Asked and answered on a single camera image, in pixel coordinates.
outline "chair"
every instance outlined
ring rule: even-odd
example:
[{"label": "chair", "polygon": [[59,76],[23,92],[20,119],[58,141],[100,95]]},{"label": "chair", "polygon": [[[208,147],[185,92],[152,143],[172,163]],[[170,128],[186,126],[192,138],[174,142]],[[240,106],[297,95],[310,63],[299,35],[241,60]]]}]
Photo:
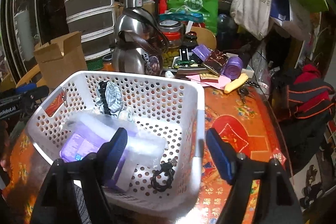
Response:
[{"label": "chair", "polygon": [[[39,74],[40,71],[40,67],[39,65],[36,65],[35,67],[33,67],[30,71],[28,71],[21,79],[20,81],[16,84],[16,87],[19,87],[21,85],[24,84],[29,84],[32,81],[32,78],[34,76],[36,76],[37,74]],[[42,86],[42,85],[46,85],[46,82],[44,80],[44,78],[42,77],[40,80],[38,80],[38,82],[36,83],[36,85]]]},{"label": "chair", "polygon": [[191,27],[191,31],[196,32],[199,45],[204,44],[211,50],[217,47],[217,40],[212,31],[201,27]]},{"label": "chair", "polygon": [[14,88],[15,88],[15,82],[12,77],[12,74],[9,73],[3,78],[2,82],[0,83],[0,92],[4,92],[6,90],[10,90]]}]

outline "pink paper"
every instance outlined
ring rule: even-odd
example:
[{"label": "pink paper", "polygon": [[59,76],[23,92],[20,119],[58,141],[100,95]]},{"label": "pink paper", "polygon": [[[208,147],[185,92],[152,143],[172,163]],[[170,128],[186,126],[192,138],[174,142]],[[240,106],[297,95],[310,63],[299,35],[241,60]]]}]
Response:
[{"label": "pink paper", "polygon": [[198,84],[200,84],[202,87],[206,87],[206,86],[209,86],[208,84],[204,84],[204,83],[202,83],[202,82],[198,82],[198,81],[196,81],[196,80],[193,80],[193,79],[190,79],[190,81],[191,82],[195,82],[195,83],[198,83]]},{"label": "pink paper", "polygon": [[217,89],[221,89],[223,88],[226,84],[230,83],[231,80],[230,78],[226,77],[226,76],[223,76],[221,75],[219,78],[218,78],[218,83],[214,83],[214,82],[206,82],[206,81],[203,81],[201,82],[201,77],[200,75],[187,75],[186,78],[189,78],[191,80],[194,80],[196,82],[199,82],[201,84],[206,84],[206,85],[210,85],[214,88],[217,88]]}]

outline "white plastic basket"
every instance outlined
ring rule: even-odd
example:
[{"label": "white plastic basket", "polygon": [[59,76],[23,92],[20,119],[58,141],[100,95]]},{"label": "white plastic basket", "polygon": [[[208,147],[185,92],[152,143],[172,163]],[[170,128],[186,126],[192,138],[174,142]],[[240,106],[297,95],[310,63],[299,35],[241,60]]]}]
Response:
[{"label": "white plastic basket", "polygon": [[[193,82],[129,73],[80,71],[65,80],[39,106],[30,118],[26,131],[38,152],[51,165],[70,136],[60,130],[72,112],[97,108],[96,87],[101,80],[116,83],[125,106],[134,109],[135,122],[164,137],[169,148],[162,161],[176,158],[174,181],[170,189],[160,193],[152,189],[151,168],[137,166],[130,188],[125,194],[105,189],[110,203],[124,208],[167,218],[187,213],[196,202],[201,182],[204,144],[204,90]],[[49,117],[45,109],[67,89],[67,105],[62,104]],[[167,177],[161,174],[158,182]]]}]

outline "table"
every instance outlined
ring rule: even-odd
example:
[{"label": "table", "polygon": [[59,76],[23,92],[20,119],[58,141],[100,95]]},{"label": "table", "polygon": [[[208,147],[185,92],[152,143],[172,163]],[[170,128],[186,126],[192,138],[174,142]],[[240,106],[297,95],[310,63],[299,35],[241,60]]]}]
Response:
[{"label": "table", "polygon": [[[237,152],[245,153],[253,160],[268,161],[274,154],[281,155],[290,173],[290,161],[284,139],[272,109],[264,97],[253,88],[255,97],[246,98],[243,105],[237,92],[224,94],[222,90],[206,87],[205,128],[213,127],[221,138],[229,142]],[[17,138],[10,157],[11,182],[3,195],[21,223],[29,223],[33,206],[50,165],[35,150],[23,130]],[[147,217],[132,212],[134,223],[194,223],[215,224],[230,192],[229,186],[219,176],[209,150],[205,147],[202,184],[195,207],[183,218],[175,221]],[[254,181],[243,224],[252,222],[258,198],[259,181]]]}]

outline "stainless steel kettle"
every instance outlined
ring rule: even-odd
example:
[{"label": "stainless steel kettle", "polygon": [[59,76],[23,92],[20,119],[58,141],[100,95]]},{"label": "stainless steel kettle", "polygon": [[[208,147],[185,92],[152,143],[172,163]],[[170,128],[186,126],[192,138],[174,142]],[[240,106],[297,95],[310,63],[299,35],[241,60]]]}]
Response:
[{"label": "stainless steel kettle", "polygon": [[[141,22],[134,18],[134,16],[123,12],[117,18],[114,25],[114,33],[116,34],[115,40],[117,42],[120,39],[118,35],[119,32],[124,30],[133,31],[145,40],[152,39],[155,36],[155,30],[151,26],[156,24],[155,19],[149,12],[142,8],[142,1],[143,0],[124,0],[124,11],[127,9],[135,12],[146,18],[151,24]],[[128,34],[125,35],[125,42],[132,42]]]},{"label": "stainless steel kettle", "polygon": [[112,66],[117,72],[159,76],[162,72],[162,53],[167,50],[169,41],[164,42],[164,50],[150,44],[131,30],[119,32],[119,40],[112,55]]}]

